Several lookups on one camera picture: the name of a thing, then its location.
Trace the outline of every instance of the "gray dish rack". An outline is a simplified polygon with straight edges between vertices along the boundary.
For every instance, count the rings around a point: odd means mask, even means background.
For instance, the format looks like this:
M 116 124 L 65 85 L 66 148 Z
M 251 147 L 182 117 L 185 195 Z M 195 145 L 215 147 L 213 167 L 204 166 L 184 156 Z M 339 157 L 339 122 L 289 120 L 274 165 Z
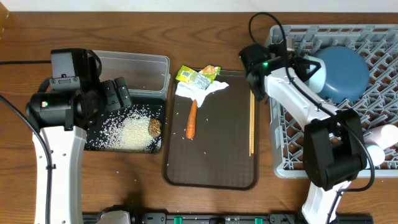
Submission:
M 355 109 L 363 131 L 384 124 L 398 125 L 398 25 L 292 25 L 283 29 L 286 36 L 294 37 L 300 55 L 340 45 L 363 56 L 369 67 L 367 90 L 358 101 L 345 100 L 336 106 Z M 280 41 L 280 29 L 273 26 L 265 46 Z M 274 172 L 280 178 L 307 178 L 302 164 L 302 129 L 276 100 L 271 99 L 270 104 Z M 376 167 L 376 177 L 398 177 L 398 144 L 384 152 L 386 159 Z M 368 170 L 358 175 L 369 176 Z

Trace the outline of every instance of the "food packet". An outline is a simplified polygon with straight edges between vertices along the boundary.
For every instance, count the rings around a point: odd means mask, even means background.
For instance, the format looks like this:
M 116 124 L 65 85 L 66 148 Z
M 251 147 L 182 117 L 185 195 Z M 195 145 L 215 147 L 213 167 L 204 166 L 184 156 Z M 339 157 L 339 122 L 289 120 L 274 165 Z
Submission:
M 212 65 L 206 66 L 206 68 L 200 70 L 199 74 L 204 75 L 205 77 L 209 78 L 211 80 L 211 83 L 213 83 L 214 79 L 216 79 L 216 76 L 220 74 L 221 67 L 214 67 Z
M 184 65 L 178 71 L 177 77 L 175 77 L 175 79 L 180 80 L 181 82 L 188 83 L 189 85 L 195 86 L 202 90 L 206 90 L 206 88 L 211 83 L 211 80 L 209 78 Z

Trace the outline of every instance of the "uncooked rice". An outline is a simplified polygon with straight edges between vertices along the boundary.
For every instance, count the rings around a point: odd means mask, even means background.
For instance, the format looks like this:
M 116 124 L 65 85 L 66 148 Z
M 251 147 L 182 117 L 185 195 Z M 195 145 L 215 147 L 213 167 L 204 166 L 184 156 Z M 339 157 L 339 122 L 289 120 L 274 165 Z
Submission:
M 93 146 L 99 150 L 113 149 L 115 151 L 150 151 L 155 144 L 159 149 L 162 141 L 160 137 L 153 138 L 148 132 L 150 118 L 145 114 L 148 111 L 130 110 L 122 115 L 108 118 L 100 131 L 103 139 L 96 139 Z

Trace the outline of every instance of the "black tray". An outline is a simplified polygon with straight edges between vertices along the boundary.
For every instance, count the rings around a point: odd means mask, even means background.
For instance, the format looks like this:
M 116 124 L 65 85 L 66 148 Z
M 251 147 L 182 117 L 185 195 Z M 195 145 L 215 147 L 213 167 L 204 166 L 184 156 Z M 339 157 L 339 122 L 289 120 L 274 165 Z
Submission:
M 198 108 L 193 140 L 184 131 L 192 100 L 175 96 L 174 83 L 162 173 L 172 185 L 248 190 L 258 180 L 257 135 L 249 156 L 250 87 L 243 72 L 221 71 L 216 80 L 229 87 L 210 93 Z
M 128 113 L 131 110 L 140 110 L 142 108 L 149 108 L 146 111 L 146 115 L 149 118 L 155 118 L 158 119 L 161 123 L 162 123 L 162 130 L 161 130 L 161 134 L 159 137 L 157 137 L 154 143 L 152 143 L 149 148 L 149 151 L 143 151 L 146 153 L 156 153 L 160 150 L 160 148 L 156 148 L 156 144 L 158 143 L 158 141 L 160 141 L 162 139 L 163 136 L 163 132 L 164 132 L 164 116 L 165 116 L 165 102 L 161 99 L 155 99 L 155 98 L 131 98 L 133 105 L 132 106 L 128 106 L 125 108 L 121 108 L 118 109 L 116 111 L 112 111 L 112 112 L 108 112 L 108 113 L 103 113 L 103 116 L 99 116 L 96 120 L 96 122 L 93 122 L 92 125 L 88 126 L 88 130 L 87 130 L 87 141 L 85 144 L 85 150 L 87 151 L 116 151 L 116 152 L 128 152 L 125 150 L 122 151 L 118 151 L 118 150 L 114 150 L 114 149 L 99 149 L 97 147 L 94 146 L 94 142 L 95 140 L 98 139 L 102 139 L 102 140 L 106 140 L 106 136 L 101 134 L 100 131 L 103 131 L 102 128 L 102 124 L 111 116 L 117 116 L 117 114 L 124 114 L 124 113 Z

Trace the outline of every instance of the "carrot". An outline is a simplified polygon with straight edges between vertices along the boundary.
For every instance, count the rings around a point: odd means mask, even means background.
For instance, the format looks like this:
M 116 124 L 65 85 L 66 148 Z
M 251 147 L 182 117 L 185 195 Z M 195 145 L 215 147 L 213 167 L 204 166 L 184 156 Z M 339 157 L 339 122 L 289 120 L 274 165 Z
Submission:
M 193 137 L 195 136 L 195 128 L 197 125 L 197 110 L 198 102 L 194 100 L 191 106 L 191 112 L 189 112 L 187 123 L 187 138 L 189 139 L 193 139 Z

